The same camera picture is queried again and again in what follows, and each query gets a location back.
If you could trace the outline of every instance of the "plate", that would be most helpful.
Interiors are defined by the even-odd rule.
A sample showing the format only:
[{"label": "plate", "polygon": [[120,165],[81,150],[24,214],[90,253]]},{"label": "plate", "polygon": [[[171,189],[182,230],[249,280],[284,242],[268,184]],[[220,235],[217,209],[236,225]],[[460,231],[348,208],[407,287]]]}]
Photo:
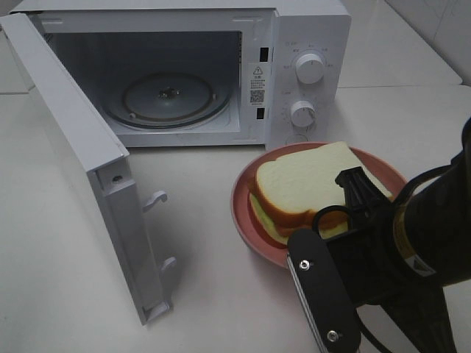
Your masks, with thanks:
[{"label": "plate", "polygon": [[[288,268],[286,264],[288,250],[286,247],[278,246],[273,240],[271,241],[263,227],[255,220],[255,215],[253,215],[249,203],[249,183],[254,180],[258,167],[263,163],[276,160],[284,154],[315,149],[325,144],[314,142],[293,143],[269,151],[253,160],[235,181],[230,206],[239,234],[249,248],[278,266]],[[352,147],[350,149],[369,171],[391,191],[393,196],[397,196],[406,184],[404,177],[380,158],[360,149]]]}]

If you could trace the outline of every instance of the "sandwich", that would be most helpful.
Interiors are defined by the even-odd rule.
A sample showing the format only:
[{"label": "sandwich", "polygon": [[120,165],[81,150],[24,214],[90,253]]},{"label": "sandwich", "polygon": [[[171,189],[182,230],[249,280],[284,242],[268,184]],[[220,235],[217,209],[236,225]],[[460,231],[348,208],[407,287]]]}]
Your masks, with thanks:
[{"label": "sandwich", "polygon": [[[255,221],[276,244],[285,246],[296,229],[311,228],[322,208],[345,205],[344,190],[335,178],[340,171],[358,166],[386,197],[392,198],[345,142],[286,154],[260,165],[249,194]],[[319,222],[323,238],[346,230],[347,215],[342,212],[328,213]]]}]

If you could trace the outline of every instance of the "power knob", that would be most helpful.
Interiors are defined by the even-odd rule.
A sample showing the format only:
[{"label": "power knob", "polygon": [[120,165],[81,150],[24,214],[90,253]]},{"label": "power knob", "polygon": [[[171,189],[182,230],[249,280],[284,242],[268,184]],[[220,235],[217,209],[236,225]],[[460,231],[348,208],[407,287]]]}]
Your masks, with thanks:
[{"label": "power knob", "polygon": [[297,79],[307,85],[318,82],[324,76],[324,60],[320,55],[307,53],[296,60]]},{"label": "power knob", "polygon": [[297,101],[291,106],[291,122],[297,127],[308,127],[316,121],[316,111],[309,101]]}]

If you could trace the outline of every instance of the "open microwave door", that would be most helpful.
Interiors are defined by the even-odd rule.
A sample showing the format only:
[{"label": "open microwave door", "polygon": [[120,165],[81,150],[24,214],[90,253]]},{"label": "open microwave door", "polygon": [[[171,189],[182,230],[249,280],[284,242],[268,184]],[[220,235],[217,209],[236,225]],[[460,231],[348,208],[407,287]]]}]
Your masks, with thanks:
[{"label": "open microwave door", "polygon": [[142,204],[127,162],[129,152],[49,48],[34,15],[0,18],[18,69],[38,105],[46,108],[46,132],[80,198],[99,209],[142,324],[170,308],[161,282],[174,258],[159,261],[152,251],[144,212],[163,191]]}]

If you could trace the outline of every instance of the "microwave control panel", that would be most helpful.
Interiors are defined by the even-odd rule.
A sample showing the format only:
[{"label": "microwave control panel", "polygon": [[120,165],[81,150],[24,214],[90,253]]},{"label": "microwave control panel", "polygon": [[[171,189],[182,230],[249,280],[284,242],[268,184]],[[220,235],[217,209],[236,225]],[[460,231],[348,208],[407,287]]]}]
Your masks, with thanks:
[{"label": "microwave control panel", "polygon": [[348,15],[279,18],[267,147],[322,140],[350,28]]}]

